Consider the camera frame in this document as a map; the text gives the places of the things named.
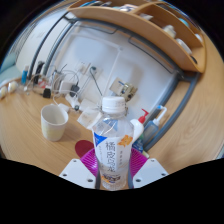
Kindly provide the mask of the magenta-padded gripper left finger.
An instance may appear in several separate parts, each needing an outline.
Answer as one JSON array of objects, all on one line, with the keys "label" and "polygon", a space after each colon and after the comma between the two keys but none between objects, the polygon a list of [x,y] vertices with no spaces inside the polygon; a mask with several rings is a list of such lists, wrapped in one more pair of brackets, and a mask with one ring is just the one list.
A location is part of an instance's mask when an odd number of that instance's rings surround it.
[{"label": "magenta-padded gripper left finger", "polygon": [[60,177],[84,188],[99,189],[100,176],[95,150],[89,150],[80,159],[73,158]]}]

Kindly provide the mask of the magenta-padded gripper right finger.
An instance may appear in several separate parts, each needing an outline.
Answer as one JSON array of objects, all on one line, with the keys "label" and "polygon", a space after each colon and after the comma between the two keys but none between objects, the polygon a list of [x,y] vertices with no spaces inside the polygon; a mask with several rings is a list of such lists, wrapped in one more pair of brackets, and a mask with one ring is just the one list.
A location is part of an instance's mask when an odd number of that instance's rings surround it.
[{"label": "magenta-padded gripper right finger", "polygon": [[168,175],[155,158],[146,158],[136,149],[131,151],[128,171],[128,187],[141,188]]}]

